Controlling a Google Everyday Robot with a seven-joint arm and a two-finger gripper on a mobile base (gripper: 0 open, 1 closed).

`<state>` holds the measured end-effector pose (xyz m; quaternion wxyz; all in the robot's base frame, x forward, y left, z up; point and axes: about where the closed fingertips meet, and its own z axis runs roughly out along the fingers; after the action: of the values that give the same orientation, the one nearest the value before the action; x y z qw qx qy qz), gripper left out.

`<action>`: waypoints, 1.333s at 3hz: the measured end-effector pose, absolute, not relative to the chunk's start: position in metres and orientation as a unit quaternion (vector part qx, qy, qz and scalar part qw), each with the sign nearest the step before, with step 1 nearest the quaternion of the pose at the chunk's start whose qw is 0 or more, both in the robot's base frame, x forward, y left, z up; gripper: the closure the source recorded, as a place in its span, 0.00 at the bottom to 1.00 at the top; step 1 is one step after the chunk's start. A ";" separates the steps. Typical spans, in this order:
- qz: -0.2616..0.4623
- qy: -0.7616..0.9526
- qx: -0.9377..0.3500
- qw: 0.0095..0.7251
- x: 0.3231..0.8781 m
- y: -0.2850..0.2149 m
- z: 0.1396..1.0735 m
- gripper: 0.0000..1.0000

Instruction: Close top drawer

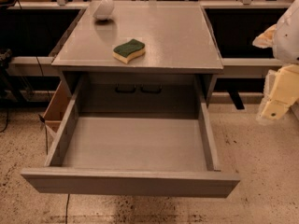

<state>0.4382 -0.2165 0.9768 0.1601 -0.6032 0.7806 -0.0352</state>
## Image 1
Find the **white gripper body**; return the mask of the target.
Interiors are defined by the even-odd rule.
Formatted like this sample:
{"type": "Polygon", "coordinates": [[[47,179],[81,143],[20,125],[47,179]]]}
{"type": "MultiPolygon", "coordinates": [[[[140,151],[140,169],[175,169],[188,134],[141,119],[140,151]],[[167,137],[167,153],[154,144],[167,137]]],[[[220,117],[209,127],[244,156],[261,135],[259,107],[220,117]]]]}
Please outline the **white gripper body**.
{"type": "Polygon", "coordinates": [[[294,0],[277,22],[273,54],[285,63],[299,64],[299,0],[294,0]]]}

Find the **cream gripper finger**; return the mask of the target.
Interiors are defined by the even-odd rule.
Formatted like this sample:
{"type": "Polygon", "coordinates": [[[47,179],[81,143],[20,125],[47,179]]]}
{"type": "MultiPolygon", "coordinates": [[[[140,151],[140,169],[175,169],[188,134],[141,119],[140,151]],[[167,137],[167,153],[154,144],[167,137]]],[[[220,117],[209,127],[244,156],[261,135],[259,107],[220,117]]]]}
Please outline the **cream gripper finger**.
{"type": "Polygon", "coordinates": [[[273,37],[277,26],[274,24],[267,28],[262,34],[255,37],[252,45],[257,48],[266,49],[273,47],[273,37]]]}
{"type": "Polygon", "coordinates": [[[265,77],[263,99],[257,113],[258,122],[281,119],[299,100],[299,66],[289,64],[277,71],[269,70],[265,77]]]}

